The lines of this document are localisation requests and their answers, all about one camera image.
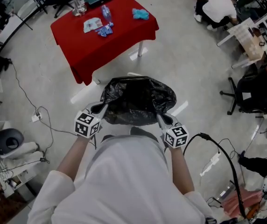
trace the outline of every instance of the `plastic bag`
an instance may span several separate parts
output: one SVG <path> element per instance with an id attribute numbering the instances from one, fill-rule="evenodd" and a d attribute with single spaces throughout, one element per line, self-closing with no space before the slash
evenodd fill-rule
<path id="1" fill-rule="evenodd" d="M 176 95 L 167 85 L 149 77 L 113 78 L 100 101 L 109 104 L 104 119 L 110 124 L 144 126 L 157 122 L 176 104 Z"/>

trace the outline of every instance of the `floor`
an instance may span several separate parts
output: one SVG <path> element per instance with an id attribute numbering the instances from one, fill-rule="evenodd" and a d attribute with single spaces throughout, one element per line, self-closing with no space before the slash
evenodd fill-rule
<path id="1" fill-rule="evenodd" d="M 237 59 L 236 52 L 232 52 L 236 45 L 234 41 L 225 43 L 221 48 L 216 45 L 223 34 L 210 32 L 194 20 L 195 0 L 137 1 L 157 18 L 160 29 L 156 33 L 156 40 L 144 42 L 142 58 L 136 58 L 138 45 L 135 45 L 97 70 L 94 76 L 101 81 L 100 85 L 86 87 L 76 83 L 50 29 L 55 21 L 52 7 L 48 9 L 48 15 L 40 13 L 29 21 L 33 31 L 23 26 L 2 55 L 13 60 L 21 86 L 31 101 L 36 106 L 42 105 L 48 109 L 55 129 L 72 132 L 76 113 L 88 103 L 99 101 L 105 84 L 111 78 L 135 72 L 155 78 L 175 91 L 177 104 L 170 113 L 178 113 L 178 120 L 188 128 L 190 136 L 203 132 L 217 142 L 229 138 L 237 152 L 247 149 L 246 156 L 267 157 L 267 139 L 264 134 L 259 134 L 266 129 L 266 122 L 256 119 L 254 114 L 235 112 L 227 116 L 232 100 L 219 95 L 220 90 L 231 91 L 227 80 L 229 76 L 237 82 L 244 72 L 231 69 Z M 26 141 L 35 141 L 42 148 L 49 146 L 50 131 L 40 122 L 32 123 L 34 108 L 18 87 L 12 66 L 1 74 L 1 79 L 4 94 L 0 120 L 10 120 L 12 127 L 19 129 Z M 82 89 L 84 95 L 76 96 Z M 43 110 L 42 120 L 49 122 Z M 127 126 L 104 123 L 97 135 L 98 146 L 104 135 L 125 134 L 128 130 Z M 160 136 L 158 125 L 146 126 L 145 130 Z M 41 165 L 37 182 L 43 183 L 48 172 L 56 169 L 74 140 L 75 137 L 70 134 L 54 132 L 54 144 L 47 153 L 50 164 Z M 221 145 L 228 153 L 233 150 L 227 140 Z M 84 156 L 82 169 L 94 152 L 91 145 Z M 205 199 L 219 196 L 232 179 L 229 163 L 223 154 L 215 165 L 211 165 L 211 158 L 215 154 L 216 147 L 200 138 L 196 138 L 187 150 L 186 160 L 195 187 Z M 169 151 L 166 156 L 171 166 Z M 237 157 L 232 161 L 240 183 L 243 183 Z M 262 181 L 259 175 L 246 170 L 244 178 L 249 189 L 259 188 Z"/>

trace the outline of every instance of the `wall outlet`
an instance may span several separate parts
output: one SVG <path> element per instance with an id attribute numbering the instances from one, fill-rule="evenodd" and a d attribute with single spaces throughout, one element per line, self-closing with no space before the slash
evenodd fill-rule
<path id="1" fill-rule="evenodd" d="M 38 115 L 36 115 L 36 113 L 34 112 L 33 113 L 33 116 L 32 116 L 32 122 L 35 123 L 35 122 L 37 122 L 40 119 L 42 119 L 41 113 L 38 113 Z"/>

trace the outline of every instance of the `blue cloth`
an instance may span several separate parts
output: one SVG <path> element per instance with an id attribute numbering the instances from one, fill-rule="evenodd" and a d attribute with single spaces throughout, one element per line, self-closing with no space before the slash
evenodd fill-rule
<path id="1" fill-rule="evenodd" d="M 138 10 L 138 9 L 133 8 L 133 18 L 148 20 L 149 12 L 147 12 L 145 9 Z"/>

